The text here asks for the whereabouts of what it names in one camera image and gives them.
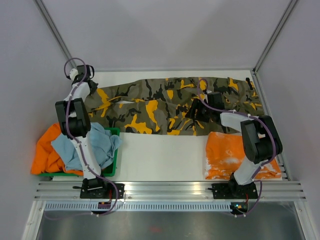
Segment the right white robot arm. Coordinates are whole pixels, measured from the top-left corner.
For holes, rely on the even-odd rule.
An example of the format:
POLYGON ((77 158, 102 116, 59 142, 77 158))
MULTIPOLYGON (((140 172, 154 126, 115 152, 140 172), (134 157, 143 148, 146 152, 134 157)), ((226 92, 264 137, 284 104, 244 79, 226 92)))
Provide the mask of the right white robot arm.
POLYGON ((270 116, 252 116, 224 107, 222 95, 213 92, 206 94, 204 99, 195 99, 185 115, 205 123, 213 120, 240 132, 242 137, 244 160, 240 167, 228 182, 213 183, 209 190, 215 200, 259 199, 254 179, 264 165, 282 153, 282 142, 270 116))

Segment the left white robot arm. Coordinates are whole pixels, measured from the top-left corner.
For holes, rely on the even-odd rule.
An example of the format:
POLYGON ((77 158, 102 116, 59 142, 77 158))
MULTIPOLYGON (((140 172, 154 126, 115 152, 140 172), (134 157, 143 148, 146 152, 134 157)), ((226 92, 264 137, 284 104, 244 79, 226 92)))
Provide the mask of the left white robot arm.
POLYGON ((69 95, 55 103, 60 130, 75 147, 82 166, 81 199, 102 199, 109 193, 90 143, 91 122, 84 104, 86 97, 97 89, 93 76, 94 68, 90 65, 73 68, 67 76, 72 80, 69 95))

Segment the camouflage trousers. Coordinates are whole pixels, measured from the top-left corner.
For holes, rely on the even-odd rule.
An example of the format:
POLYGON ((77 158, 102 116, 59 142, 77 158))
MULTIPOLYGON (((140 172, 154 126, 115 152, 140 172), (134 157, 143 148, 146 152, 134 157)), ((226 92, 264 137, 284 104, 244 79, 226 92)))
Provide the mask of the camouflage trousers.
POLYGON ((201 91, 220 93, 226 110, 264 115, 250 80, 219 77, 172 77, 140 79, 131 83, 101 87, 84 104, 92 123, 118 128, 123 133, 206 136, 211 132, 233 134, 235 130, 217 122, 186 118, 201 91))

